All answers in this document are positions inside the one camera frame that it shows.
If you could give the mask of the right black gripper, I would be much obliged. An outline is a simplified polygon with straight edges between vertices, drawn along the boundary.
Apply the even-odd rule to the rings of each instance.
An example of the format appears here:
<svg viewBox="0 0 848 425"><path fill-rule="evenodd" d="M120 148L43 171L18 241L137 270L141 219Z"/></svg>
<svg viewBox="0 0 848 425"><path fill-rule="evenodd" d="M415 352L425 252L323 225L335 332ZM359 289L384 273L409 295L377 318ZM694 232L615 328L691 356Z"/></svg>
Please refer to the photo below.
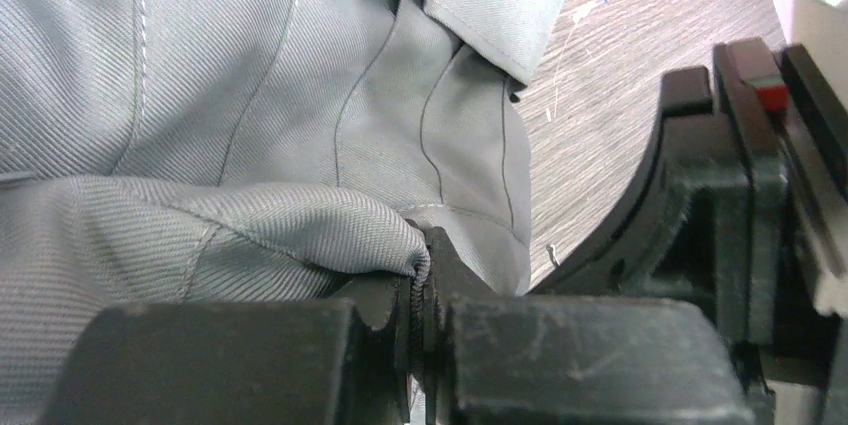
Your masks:
<svg viewBox="0 0 848 425"><path fill-rule="evenodd" d="M808 50L666 72L626 191L534 292L690 302L760 423L845 423L847 112Z"/></svg>

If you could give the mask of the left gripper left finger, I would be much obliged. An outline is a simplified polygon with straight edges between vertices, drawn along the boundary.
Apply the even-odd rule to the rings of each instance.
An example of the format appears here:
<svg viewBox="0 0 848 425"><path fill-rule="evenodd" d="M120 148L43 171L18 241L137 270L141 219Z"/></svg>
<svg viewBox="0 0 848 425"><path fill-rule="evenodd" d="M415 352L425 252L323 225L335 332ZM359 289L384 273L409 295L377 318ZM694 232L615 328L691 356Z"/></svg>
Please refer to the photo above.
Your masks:
<svg viewBox="0 0 848 425"><path fill-rule="evenodd" d="M307 301L131 304L86 327L43 424L400 424L410 288L356 275Z"/></svg>

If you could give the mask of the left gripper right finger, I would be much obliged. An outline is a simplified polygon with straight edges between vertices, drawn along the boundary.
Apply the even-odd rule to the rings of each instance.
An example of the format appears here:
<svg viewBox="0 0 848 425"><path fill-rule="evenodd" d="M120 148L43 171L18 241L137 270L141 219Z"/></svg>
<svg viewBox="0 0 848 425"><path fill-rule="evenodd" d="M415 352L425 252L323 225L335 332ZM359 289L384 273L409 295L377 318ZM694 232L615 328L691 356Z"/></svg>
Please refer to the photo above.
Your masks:
<svg viewBox="0 0 848 425"><path fill-rule="evenodd" d="M429 424L751 424L729 352L694 305L503 296L425 232Z"/></svg>

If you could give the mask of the grey garment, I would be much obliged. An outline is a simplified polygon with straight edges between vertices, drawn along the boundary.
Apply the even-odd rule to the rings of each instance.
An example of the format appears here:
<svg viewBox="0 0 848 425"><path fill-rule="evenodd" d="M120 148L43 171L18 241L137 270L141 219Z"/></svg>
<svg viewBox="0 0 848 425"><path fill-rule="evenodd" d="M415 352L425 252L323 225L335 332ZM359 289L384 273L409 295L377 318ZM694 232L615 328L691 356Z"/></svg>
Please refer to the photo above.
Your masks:
<svg viewBox="0 0 848 425"><path fill-rule="evenodd" d="M564 0L1 0L1 420L102 309L530 281L514 108Z"/></svg>

